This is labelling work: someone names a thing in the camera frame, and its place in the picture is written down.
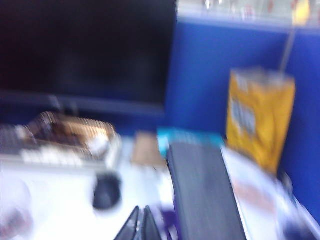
yellow bag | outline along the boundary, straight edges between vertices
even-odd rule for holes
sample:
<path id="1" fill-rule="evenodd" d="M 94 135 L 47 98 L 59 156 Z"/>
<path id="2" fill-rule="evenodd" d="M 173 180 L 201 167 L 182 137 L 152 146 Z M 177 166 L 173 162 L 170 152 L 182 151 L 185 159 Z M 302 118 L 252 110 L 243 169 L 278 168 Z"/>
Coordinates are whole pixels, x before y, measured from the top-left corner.
<path id="1" fill-rule="evenodd" d="M 231 72 L 227 144 L 276 174 L 290 123 L 295 81 L 261 69 Z"/>

white desk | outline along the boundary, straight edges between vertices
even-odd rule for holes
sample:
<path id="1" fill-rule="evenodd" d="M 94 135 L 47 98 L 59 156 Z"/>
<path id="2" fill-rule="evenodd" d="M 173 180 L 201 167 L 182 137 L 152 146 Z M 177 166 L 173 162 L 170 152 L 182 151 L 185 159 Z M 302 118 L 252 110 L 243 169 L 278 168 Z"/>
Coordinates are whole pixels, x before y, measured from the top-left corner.
<path id="1" fill-rule="evenodd" d="M 161 176 L 131 165 L 133 140 L 123 137 L 119 174 L 122 198 L 105 212 L 92 207 L 96 175 L 91 170 L 62 170 L 1 164 L 1 174 L 16 176 L 30 188 L 34 227 L 28 240 L 113 240 L 135 206 L 157 205 Z"/>
<path id="2" fill-rule="evenodd" d="M 159 205 L 172 198 L 163 174 L 149 167 L 131 165 L 134 142 L 123 137 L 119 156 L 122 199 L 105 212 L 95 211 L 92 197 L 96 175 L 92 170 L 64 170 L 1 164 L 1 175 L 27 183 L 32 197 L 34 227 L 29 236 L 14 240 L 113 240 L 135 206 Z M 262 192 L 274 192 L 270 179 L 245 157 L 228 149 L 223 157 L 231 182 L 254 183 Z M 248 240 L 276 240 L 274 214 L 260 210 L 236 195 Z"/>

blue cubicle wall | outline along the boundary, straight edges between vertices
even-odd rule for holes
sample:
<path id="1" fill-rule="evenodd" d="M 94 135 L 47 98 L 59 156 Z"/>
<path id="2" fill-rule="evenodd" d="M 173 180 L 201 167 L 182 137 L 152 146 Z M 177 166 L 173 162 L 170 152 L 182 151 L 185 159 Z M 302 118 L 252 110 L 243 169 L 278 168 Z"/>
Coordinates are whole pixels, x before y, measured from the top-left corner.
<path id="1" fill-rule="evenodd" d="M 287 72 L 296 95 L 281 168 L 295 196 L 320 223 L 320 32 L 298 30 Z"/>
<path id="2" fill-rule="evenodd" d="M 214 131 L 226 129 L 230 69 L 276 69 L 288 32 L 241 25 L 177 24 L 169 77 L 166 123 Z M 294 194 L 320 222 L 320 35 L 298 31 L 287 72 L 296 98 L 281 169 Z"/>
<path id="3" fill-rule="evenodd" d="M 287 35 L 280 28 L 180 19 L 172 50 L 166 123 L 225 135 L 230 69 L 277 69 Z"/>

black mouse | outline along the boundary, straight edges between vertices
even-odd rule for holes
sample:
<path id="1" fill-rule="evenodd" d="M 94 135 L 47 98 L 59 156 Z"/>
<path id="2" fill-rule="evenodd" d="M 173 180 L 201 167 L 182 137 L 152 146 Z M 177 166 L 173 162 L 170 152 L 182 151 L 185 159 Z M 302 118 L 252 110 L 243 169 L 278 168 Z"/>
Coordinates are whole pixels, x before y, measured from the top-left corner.
<path id="1" fill-rule="evenodd" d="M 120 181 L 113 174 L 97 176 L 94 190 L 93 207 L 98 210 L 107 210 L 120 200 Z"/>

keyboard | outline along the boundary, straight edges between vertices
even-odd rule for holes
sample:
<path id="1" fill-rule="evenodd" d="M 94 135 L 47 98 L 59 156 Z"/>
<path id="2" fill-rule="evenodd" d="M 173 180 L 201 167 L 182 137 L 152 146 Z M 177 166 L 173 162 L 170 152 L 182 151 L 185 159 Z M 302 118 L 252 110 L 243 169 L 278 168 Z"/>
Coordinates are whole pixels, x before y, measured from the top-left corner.
<path id="1" fill-rule="evenodd" d="M 92 169 L 113 171 L 121 150 L 121 137 L 116 134 L 101 159 L 83 159 L 72 150 L 54 145 L 35 146 L 19 138 L 19 126 L 0 125 L 0 163 L 49 168 Z"/>

